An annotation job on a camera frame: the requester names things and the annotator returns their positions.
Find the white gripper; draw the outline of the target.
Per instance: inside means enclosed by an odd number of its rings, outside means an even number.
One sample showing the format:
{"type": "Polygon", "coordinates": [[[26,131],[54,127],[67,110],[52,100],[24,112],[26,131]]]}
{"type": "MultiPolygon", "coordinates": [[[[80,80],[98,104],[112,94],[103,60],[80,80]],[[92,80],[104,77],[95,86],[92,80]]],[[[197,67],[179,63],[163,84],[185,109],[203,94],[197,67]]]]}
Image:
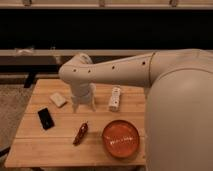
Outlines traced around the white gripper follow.
{"type": "Polygon", "coordinates": [[[96,104],[94,98],[95,85],[93,83],[83,83],[83,84],[71,84],[71,99],[73,112],[76,113],[79,104],[89,103],[89,107],[92,111],[96,111],[96,104]]]}

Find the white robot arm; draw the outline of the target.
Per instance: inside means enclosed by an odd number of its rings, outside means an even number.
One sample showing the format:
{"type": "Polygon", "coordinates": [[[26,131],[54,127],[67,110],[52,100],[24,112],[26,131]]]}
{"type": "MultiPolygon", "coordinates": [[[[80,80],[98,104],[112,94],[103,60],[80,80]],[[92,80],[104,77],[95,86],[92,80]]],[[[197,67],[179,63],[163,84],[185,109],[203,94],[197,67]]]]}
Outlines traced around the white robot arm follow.
{"type": "Polygon", "coordinates": [[[213,53],[155,51],[97,64],[80,53],[59,77],[75,103],[91,101],[93,83],[146,89],[147,171],[213,171],[213,53]]]}

